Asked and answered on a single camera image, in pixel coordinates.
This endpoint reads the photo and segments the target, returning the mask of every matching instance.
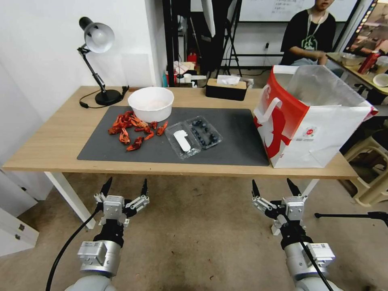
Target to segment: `whiteboard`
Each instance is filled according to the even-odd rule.
[[[327,9],[336,21],[347,21],[357,0],[335,0]],[[240,21],[285,21],[311,8],[315,0],[242,0]]]

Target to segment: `wooden table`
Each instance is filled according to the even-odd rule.
[[[388,95],[388,87],[380,87],[380,86],[377,86],[375,83],[373,83],[372,80],[374,76],[376,76],[376,74],[367,73],[365,75],[362,75],[357,72],[358,69],[360,68],[360,65],[356,65],[356,66],[343,65],[341,62],[341,54],[342,53],[327,53],[326,55],[329,58],[329,60],[333,61],[340,67],[344,68],[346,72],[351,73],[352,75],[360,79],[364,83],[364,85],[367,86],[369,89],[375,89],[381,94]]]
[[[3,166],[8,171],[44,171],[83,221],[90,216],[90,213],[62,172],[297,177],[312,179],[304,192],[307,194],[319,179],[352,179],[357,177],[353,168],[340,153],[322,169],[274,169],[272,166],[77,160],[81,149],[108,109],[85,109],[78,104],[80,97],[97,89],[97,87],[80,87]],[[252,111],[258,103],[261,93],[261,89],[249,89],[244,101],[233,101],[207,98],[204,89],[171,88],[171,91],[175,96],[174,107],[247,108]],[[129,94],[130,92],[127,92],[118,105],[128,105]],[[83,101],[92,106],[94,95],[83,99]],[[87,226],[93,228],[94,224],[95,221],[92,220]]]

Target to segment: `lanyard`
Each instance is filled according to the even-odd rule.
[[[316,33],[316,31],[318,30],[319,26],[321,25],[321,20],[325,17],[325,14],[321,16],[321,18],[318,20],[318,25],[316,26],[314,32],[312,33],[312,36]],[[306,38],[308,37],[308,32],[310,31],[310,25],[311,25],[311,19],[312,19],[312,14],[309,14],[308,15],[308,19],[307,19],[307,36]]]

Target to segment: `person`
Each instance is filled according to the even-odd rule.
[[[315,0],[315,5],[294,15],[284,33],[281,65],[325,65],[332,51],[335,19],[327,9],[334,0]]]

